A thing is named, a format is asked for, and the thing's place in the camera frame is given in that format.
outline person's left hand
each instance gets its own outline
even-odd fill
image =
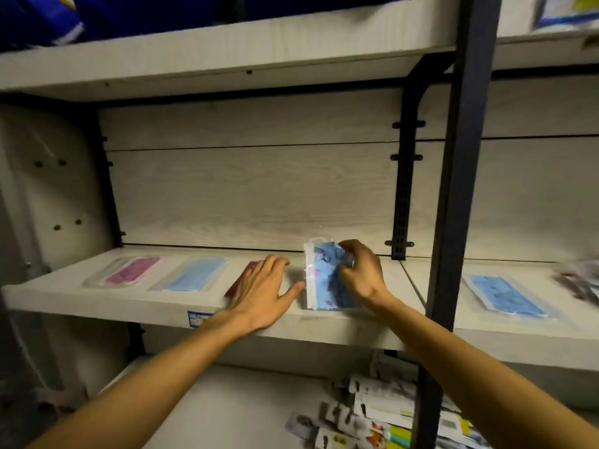
[[[243,275],[228,312],[247,324],[248,332],[271,326],[304,289],[304,283],[297,282],[279,296],[283,269],[288,264],[287,258],[269,255]]]

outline packaged face mask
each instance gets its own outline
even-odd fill
[[[352,255],[335,242],[309,242],[304,248],[307,308],[334,310],[355,307],[339,274],[341,264],[352,267]]]

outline barcode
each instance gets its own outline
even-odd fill
[[[458,427],[456,426],[455,422],[450,421],[449,419],[441,419],[441,425],[443,427],[449,427],[450,429],[453,430],[457,430]]]

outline metal upright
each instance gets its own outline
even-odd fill
[[[460,0],[426,316],[453,331],[501,0]],[[413,449],[434,449],[443,390],[422,367]]]

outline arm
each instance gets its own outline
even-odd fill
[[[351,292],[387,324],[496,449],[597,447],[596,430],[524,377],[389,293],[378,257],[359,241],[340,245]]]
[[[30,444],[27,449],[139,449],[198,376],[240,337],[272,325],[304,287],[279,297],[286,258],[269,256],[248,271],[231,306],[147,362]]]

